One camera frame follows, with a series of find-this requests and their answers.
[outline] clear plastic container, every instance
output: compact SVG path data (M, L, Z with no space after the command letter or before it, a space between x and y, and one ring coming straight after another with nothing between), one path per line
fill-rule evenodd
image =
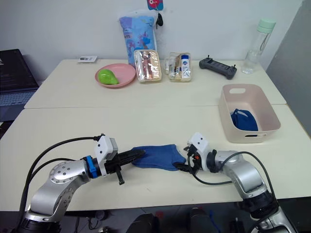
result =
M172 82L189 82L191 80L190 53L171 52L165 59L165 70Z
M261 19L257 27L257 37L253 42L251 49L248 51L244 64L242 65L242 72L245 74L252 74L259 58L262 55L270 38L271 32L275 26L275 22Z
M159 82L161 66L155 50L136 50L134 52L137 79L140 83Z

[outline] water bottle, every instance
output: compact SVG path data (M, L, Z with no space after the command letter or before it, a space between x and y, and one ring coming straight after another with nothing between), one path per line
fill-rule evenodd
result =
M257 37L248 51L244 64L242 65L242 72L245 74L252 74L254 72L255 65L258 63L259 58L266 47L270 38L271 32L276 22L261 19L257 27Z

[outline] laptop keyboard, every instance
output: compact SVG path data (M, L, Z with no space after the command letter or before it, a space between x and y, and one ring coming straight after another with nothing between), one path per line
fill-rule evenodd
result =
M16 104L26 104L33 96L34 92L24 92L15 94L6 94L0 96L0 106L10 106Z

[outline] pink plate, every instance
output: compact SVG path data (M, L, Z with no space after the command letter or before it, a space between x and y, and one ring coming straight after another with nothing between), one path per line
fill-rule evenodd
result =
M119 84L117 85L102 84L98 80L98 73L102 69L111 70L115 74L116 78L119 80ZM125 86L129 84L135 78L135 75L136 75L136 71L131 65L117 63L117 64L110 64L110 65L100 68L95 74L95 80L102 86L109 87L109 88L117 88L117 87L121 87L121 86Z

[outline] small white card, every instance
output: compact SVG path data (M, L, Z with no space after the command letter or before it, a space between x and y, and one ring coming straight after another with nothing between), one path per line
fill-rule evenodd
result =
M79 58L78 63L93 63L96 62L97 56L82 56Z

